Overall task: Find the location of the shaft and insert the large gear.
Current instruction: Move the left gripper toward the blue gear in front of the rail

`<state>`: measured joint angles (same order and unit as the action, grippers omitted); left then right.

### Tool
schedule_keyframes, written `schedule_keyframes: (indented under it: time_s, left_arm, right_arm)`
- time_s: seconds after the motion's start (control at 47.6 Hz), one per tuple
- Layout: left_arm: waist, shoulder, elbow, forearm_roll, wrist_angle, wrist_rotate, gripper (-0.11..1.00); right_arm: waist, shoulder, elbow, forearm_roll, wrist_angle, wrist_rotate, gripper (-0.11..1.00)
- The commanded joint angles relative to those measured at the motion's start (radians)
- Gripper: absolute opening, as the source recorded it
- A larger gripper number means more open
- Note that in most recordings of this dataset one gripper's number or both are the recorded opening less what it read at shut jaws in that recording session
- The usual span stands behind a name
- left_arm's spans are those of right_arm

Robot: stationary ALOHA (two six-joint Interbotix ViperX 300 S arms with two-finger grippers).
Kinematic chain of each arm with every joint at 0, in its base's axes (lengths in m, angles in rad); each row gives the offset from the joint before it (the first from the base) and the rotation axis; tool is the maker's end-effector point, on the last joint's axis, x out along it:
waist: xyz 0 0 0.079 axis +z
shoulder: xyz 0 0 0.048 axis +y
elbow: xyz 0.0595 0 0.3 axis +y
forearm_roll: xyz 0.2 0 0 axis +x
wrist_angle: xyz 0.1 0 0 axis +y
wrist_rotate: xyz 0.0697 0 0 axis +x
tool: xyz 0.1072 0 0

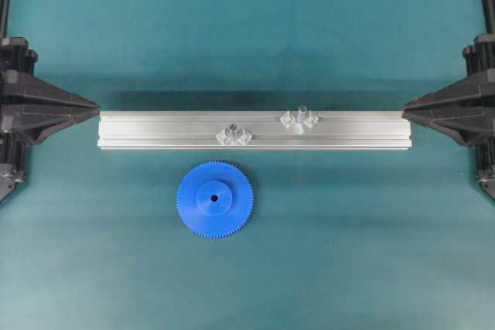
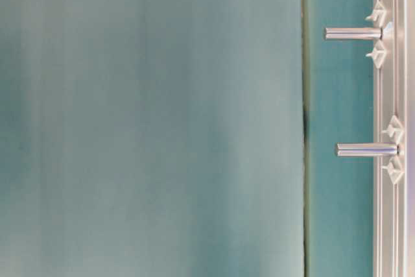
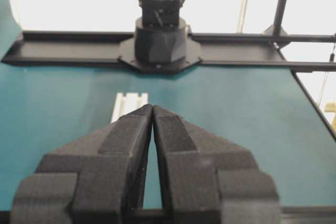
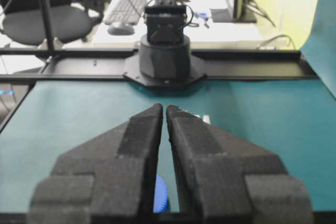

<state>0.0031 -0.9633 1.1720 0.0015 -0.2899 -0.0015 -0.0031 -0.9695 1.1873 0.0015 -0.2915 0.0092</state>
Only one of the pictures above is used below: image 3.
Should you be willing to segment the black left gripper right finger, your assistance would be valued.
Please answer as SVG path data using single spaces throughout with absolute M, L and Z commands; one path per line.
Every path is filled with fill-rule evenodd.
M 250 150 L 157 105 L 152 122 L 163 208 L 174 223 L 279 223 L 275 182 Z

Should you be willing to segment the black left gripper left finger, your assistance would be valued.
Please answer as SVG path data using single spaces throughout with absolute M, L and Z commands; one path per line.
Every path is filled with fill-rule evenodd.
M 152 106 L 45 154 L 23 179 L 11 223 L 121 223 L 143 203 Z

